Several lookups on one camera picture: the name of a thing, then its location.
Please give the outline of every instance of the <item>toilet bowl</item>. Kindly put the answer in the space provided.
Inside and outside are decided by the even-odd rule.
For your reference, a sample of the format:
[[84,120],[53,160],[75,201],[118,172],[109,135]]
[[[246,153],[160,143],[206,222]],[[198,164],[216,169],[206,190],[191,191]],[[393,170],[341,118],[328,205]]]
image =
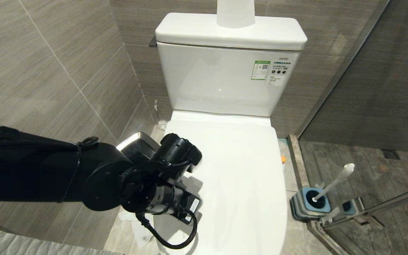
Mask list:
[[[218,26],[217,15],[169,13],[155,36],[174,109],[165,134],[202,153],[182,178],[201,199],[197,235],[180,250],[159,243],[161,253],[279,255],[288,202],[270,116],[307,41],[298,21],[255,17],[231,29]],[[154,227],[180,244],[192,224],[156,215]]]
[[[287,199],[280,149],[270,118],[174,111],[165,134],[186,137],[203,158],[183,182],[201,198],[198,234],[181,250],[162,254],[275,254],[281,252]],[[169,215],[154,227],[171,244],[191,232]]]

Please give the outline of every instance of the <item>toilet seat lid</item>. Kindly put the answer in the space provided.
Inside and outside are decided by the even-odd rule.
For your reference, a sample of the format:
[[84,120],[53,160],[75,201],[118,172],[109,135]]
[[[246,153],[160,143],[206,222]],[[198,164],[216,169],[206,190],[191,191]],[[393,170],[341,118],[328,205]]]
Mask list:
[[[278,255],[285,239],[287,199],[275,129],[265,125],[170,121],[175,133],[201,150],[187,190],[201,198],[196,216],[198,234],[181,250],[159,242],[163,254]],[[154,216],[154,228],[171,244],[190,234],[169,215]]]

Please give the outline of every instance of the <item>toilet tank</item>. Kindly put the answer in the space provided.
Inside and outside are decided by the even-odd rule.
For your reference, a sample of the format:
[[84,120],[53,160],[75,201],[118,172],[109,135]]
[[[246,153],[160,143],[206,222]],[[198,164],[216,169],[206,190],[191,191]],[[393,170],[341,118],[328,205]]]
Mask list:
[[307,38],[292,18],[238,29],[217,15],[169,13],[155,36],[173,109],[270,116]]

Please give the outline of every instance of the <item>toilet brush handle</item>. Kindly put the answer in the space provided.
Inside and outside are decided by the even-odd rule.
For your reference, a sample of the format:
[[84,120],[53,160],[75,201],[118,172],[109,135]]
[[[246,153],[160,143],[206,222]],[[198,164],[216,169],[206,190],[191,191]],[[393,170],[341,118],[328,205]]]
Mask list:
[[314,197],[313,201],[317,201],[319,198],[321,198],[323,195],[329,192],[329,190],[332,189],[336,184],[339,184],[340,182],[344,181],[347,177],[349,177],[353,173],[354,168],[355,165],[353,163],[345,165],[343,170],[336,177],[336,179],[332,181],[332,183],[329,184],[322,192],[320,192],[319,195]]

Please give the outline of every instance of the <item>shower floor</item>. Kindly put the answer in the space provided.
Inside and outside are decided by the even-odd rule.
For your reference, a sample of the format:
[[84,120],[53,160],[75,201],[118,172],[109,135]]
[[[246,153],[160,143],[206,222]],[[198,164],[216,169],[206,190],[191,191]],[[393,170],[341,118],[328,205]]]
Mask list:
[[[408,152],[397,151],[400,160],[394,160],[380,149],[309,141],[300,141],[300,147],[311,186],[329,184],[343,165],[355,163],[354,173],[328,193],[332,206],[361,197],[369,208],[408,192]],[[408,202],[374,216],[384,229],[350,221],[329,234],[354,255],[407,255]]]

